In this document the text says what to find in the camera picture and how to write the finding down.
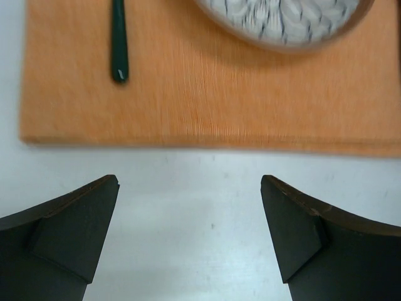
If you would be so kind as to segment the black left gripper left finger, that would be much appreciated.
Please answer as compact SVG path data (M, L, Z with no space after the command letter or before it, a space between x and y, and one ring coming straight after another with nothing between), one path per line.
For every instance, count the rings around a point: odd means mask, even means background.
M1 218L1 300L83 300L115 209L118 179L103 176Z

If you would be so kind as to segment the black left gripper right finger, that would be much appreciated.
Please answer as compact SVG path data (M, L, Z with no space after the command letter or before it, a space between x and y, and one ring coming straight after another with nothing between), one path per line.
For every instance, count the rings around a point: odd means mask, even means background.
M274 176L261 196L293 300L399 300L400 228L313 198Z

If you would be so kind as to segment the gold fork green handle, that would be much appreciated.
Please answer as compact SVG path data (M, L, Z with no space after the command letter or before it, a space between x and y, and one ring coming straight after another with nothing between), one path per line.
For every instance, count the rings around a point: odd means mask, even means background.
M129 79L129 60L124 0L111 3L110 71L114 82L124 84Z

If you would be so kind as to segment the orange cloth placemat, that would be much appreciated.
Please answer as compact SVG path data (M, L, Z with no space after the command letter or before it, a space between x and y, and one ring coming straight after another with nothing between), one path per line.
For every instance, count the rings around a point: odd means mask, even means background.
M125 11L130 75L118 85L109 1L26 2L23 141L400 155L397 1L303 55L244 43L192 1Z

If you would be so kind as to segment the floral patterned plate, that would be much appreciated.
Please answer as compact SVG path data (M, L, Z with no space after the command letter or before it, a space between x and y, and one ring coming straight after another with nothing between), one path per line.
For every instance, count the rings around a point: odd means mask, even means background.
M280 53L317 50L353 30L373 1L196 1L219 26Z

